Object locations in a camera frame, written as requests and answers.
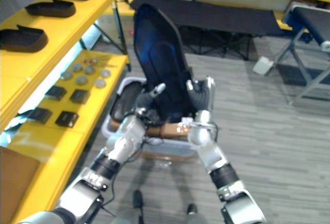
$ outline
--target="gray carpet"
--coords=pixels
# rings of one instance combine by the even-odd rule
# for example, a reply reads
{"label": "gray carpet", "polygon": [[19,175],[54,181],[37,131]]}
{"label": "gray carpet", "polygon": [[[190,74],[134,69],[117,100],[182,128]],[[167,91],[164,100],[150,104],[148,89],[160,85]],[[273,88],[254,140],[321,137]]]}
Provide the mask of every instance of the gray carpet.
{"label": "gray carpet", "polygon": [[[95,50],[110,51],[98,42]],[[133,71],[143,75],[130,49]],[[187,54],[194,75],[215,78],[214,120],[218,143],[269,223],[321,224],[330,220],[330,107],[318,101],[288,105],[301,89],[283,84],[278,72],[263,77],[253,62]],[[106,139],[99,132],[87,155],[91,163]],[[135,189],[145,199],[145,224],[182,223],[194,202],[209,224],[223,223],[216,190],[201,163],[139,159],[119,173],[114,202],[117,213],[131,207]],[[104,194],[110,198],[110,191]],[[95,224],[110,223],[103,210]]]}

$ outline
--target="black shoe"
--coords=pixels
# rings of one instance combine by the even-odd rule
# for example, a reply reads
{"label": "black shoe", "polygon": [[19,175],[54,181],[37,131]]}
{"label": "black shoe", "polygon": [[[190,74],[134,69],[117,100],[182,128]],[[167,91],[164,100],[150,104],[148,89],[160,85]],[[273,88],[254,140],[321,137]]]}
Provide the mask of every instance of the black shoe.
{"label": "black shoe", "polygon": [[142,192],[138,189],[133,192],[133,207],[138,209],[143,207]]}
{"label": "black shoe", "polygon": [[190,203],[187,208],[187,215],[197,214],[197,206],[193,203]]}

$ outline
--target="white plastic basket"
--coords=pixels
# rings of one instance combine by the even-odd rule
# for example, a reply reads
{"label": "white plastic basket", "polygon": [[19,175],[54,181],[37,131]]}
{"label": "white plastic basket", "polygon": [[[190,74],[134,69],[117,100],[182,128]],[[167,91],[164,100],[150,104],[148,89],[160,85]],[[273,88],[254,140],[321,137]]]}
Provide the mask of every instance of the white plastic basket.
{"label": "white plastic basket", "polygon": [[[131,82],[138,81],[144,83],[146,78],[142,77],[126,77],[120,83],[117,90],[117,94],[121,95],[125,86]],[[102,124],[101,132],[106,138],[114,134],[109,130],[109,123],[111,121],[110,114],[107,115],[105,121]],[[144,145],[143,150],[146,152],[164,154],[164,155],[175,155],[181,157],[191,157],[195,154],[195,148],[187,141],[174,140],[174,139],[164,139],[158,137],[147,137],[148,143]]]}

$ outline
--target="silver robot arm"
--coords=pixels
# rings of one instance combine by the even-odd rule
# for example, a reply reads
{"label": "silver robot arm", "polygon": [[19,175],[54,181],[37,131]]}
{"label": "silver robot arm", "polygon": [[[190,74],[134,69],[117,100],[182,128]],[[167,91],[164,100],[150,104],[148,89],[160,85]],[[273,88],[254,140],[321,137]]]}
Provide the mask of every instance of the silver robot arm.
{"label": "silver robot arm", "polygon": [[214,182],[217,193],[225,202],[221,213],[226,224],[265,223],[266,219],[243,182],[237,176],[215,141],[216,127],[211,119],[215,83],[211,77],[203,82],[187,81],[193,105],[198,109],[188,140],[196,146],[200,160]]}
{"label": "silver robot arm", "polygon": [[139,149],[147,126],[143,115],[161,94],[165,84],[139,95],[135,111],[128,115],[116,133],[108,138],[105,147],[93,163],[85,167],[61,195],[52,211],[42,211],[29,216],[19,224],[84,224],[90,223],[103,204],[102,191],[111,184],[112,177],[118,173],[126,161]]}

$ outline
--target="cardboard box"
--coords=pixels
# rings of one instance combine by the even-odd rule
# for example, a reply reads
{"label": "cardboard box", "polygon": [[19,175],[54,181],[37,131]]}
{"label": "cardboard box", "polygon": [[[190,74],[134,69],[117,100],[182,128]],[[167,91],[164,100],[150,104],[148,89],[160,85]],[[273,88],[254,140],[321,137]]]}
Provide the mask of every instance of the cardboard box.
{"label": "cardboard box", "polygon": [[36,159],[0,147],[1,224],[11,223],[38,167]]}

